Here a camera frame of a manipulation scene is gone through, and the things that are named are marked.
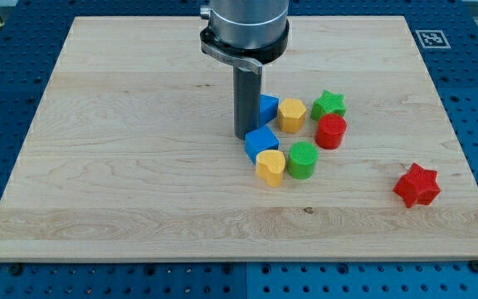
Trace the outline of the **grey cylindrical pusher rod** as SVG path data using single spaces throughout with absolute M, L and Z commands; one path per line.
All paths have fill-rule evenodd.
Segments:
M 244 140 L 260 126 L 261 75 L 244 68 L 233 68 L 234 133 Z

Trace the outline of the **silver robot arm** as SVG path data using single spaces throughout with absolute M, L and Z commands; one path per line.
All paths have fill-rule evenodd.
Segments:
M 287 47 L 288 0 L 210 0 L 200 7 L 207 26 L 202 53 L 233 68 L 234 133 L 243 140 L 258 129 L 263 66 Z

